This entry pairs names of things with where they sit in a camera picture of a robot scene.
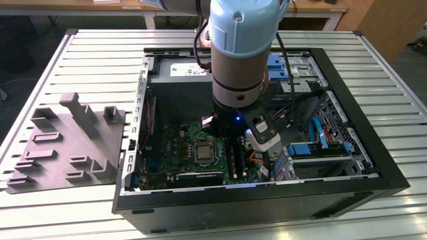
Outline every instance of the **floor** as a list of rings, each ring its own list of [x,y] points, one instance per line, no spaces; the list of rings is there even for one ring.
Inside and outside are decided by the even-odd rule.
[[[11,96],[8,103],[0,102],[0,143],[8,134],[67,29],[145,28],[144,20],[137,16],[59,16],[56,26],[49,24],[48,18],[44,16],[32,16],[31,20],[39,33],[39,38],[27,44],[35,65],[28,71],[19,74],[11,74],[0,69],[0,87]],[[193,29],[199,25],[196,17],[180,17],[177,19],[156,17],[155,21],[159,29]],[[424,82],[427,77],[427,54],[414,51],[408,46],[391,66],[423,103],[427,104],[427,83]],[[4,84],[17,79],[25,80]]]

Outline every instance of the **green circuit board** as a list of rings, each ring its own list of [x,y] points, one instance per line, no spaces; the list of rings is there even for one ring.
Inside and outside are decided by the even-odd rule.
[[[196,145],[200,142],[209,142],[213,145],[213,162],[209,164],[196,163]],[[157,165],[157,171],[148,174],[148,182],[155,190],[167,189],[165,175],[177,172],[223,172],[223,185],[259,182],[257,166],[248,161],[252,150],[244,149],[244,146],[241,146],[245,156],[247,176],[244,178],[229,177],[224,141],[203,132],[199,122],[164,125],[161,128],[160,148],[159,158],[149,160],[151,163],[155,161],[153,164]]]

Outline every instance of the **gray plastic holder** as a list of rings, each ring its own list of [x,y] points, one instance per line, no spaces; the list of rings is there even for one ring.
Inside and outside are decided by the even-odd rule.
[[[5,191],[9,194],[113,184],[125,112],[115,106],[93,112],[76,92],[63,93],[68,114],[33,111],[35,124]]]

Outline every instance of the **metal slotted surface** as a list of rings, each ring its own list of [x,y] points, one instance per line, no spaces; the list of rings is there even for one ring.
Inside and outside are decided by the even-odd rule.
[[[145,237],[111,213],[115,186],[9,195],[7,180],[23,153],[36,106],[55,112],[63,92],[79,92],[93,111],[115,105],[133,119],[143,50],[191,47],[191,30],[80,30],[67,35],[13,125],[0,156],[0,239],[137,239]],[[324,48],[411,188],[339,218],[165,235],[171,239],[427,238],[427,119],[424,106],[363,37],[352,32],[281,32],[287,47]]]

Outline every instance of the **open computer tower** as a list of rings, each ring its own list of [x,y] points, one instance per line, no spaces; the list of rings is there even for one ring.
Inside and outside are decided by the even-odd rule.
[[[199,55],[208,61],[209,49]],[[261,154],[244,135],[221,139],[201,129],[212,76],[192,49],[144,50],[112,207],[143,233],[336,217],[410,187],[324,50],[287,55],[293,119],[280,125],[289,81],[269,72],[260,101],[280,143]],[[283,64],[277,49],[271,56]]]

